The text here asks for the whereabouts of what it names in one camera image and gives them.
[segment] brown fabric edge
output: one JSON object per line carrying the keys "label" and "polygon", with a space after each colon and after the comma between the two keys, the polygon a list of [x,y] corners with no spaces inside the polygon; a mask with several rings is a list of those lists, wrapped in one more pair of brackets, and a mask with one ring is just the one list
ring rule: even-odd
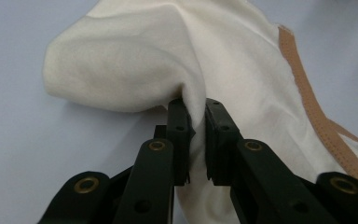
{"label": "brown fabric edge", "polygon": [[298,55],[295,37],[284,26],[279,27],[279,47],[282,56],[292,68],[295,83],[313,129],[344,171],[358,179],[358,158],[338,135],[319,106]]}
{"label": "brown fabric edge", "polygon": [[331,127],[336,130],[336,132],[345,135],[347,137],[349,137],[351,140],[355,141],[358,143],[358,137],[356,135],[354,135],[353,133],[351,133],[350,131],[346,130],[344,127],[342,127],[341,125],[339,125],[338,123],[336,123],[333,120],[329,120]]}

